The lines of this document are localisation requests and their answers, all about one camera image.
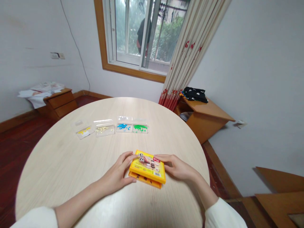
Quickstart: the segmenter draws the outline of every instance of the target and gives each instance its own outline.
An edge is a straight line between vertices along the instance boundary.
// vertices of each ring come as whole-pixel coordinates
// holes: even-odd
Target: electrical outlet
[[[61,59],[66,59],[66,58],[64,57],[63,53],[58,53],[58,55],[59,55],[59,58],[61,58]]]
[[[58,53],[51,52],[51,58],[52,58],[52,59],[59,59]]]

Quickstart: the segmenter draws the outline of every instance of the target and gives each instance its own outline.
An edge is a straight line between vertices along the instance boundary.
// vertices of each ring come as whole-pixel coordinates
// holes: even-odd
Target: wooden nightstand
[[[213,103],[212,100],[207,99],[209,102],[206,104],[200,101],[188,101],[181,97],[174,110],[174,113],[178,116],[185,111],[193,112],[186,123],[196,135],[200,144],[206,142],[228,121],[235,122],[235,119]]]
[[[46,106],[38,108],[38,112],[49,118],[60,120],[65,115],[78,108],[72,90],[64,88],[59,93],[43,99]]]

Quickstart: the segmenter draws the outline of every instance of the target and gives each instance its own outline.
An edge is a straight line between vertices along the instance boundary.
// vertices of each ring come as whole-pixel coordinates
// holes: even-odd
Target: person's left hand
[[[102,197],[113,194],[124,186],[136,182],[136,179],[133,177],[124,178],[124,172],[129,163],[137,157],[138,155],[134,155],[133,151],[124,152],[105,175],[95,182]]]

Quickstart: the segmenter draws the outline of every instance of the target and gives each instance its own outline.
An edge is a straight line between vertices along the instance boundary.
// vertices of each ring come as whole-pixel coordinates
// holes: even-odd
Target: curtain
[[[179,93],[188,85],[231,0],[192,0],[175,51],[159,104],[173,111]]]

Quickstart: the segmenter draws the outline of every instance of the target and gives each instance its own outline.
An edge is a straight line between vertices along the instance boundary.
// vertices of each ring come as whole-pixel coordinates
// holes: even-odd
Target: wooden table top
[[[82,140],[71,124],[117,116],[145,118],[148,134],[115,133]],[[54,207],[98,180],[125,151],[176,154],[209,183],[202,147],[187,124],[169,109],[138,98],[109,98],[87,104],[58,121],[37,143],[19,181],[16,219],[35,207]],[[157,189],[142,182],[97,202],[76,227],[202,227],[200,207],[189,187],[166,175]]]
[[[195,112],[235,122],[235,119],[233,119],[225,111],[223,111],[220,107],[218,107],[215,103],[213,103],[213,101],[210,100],[208,97],[206,98],[208,99],[208,103],[204,103],[200,101],[189,101],[185,97],[183,97],[184,101]]]

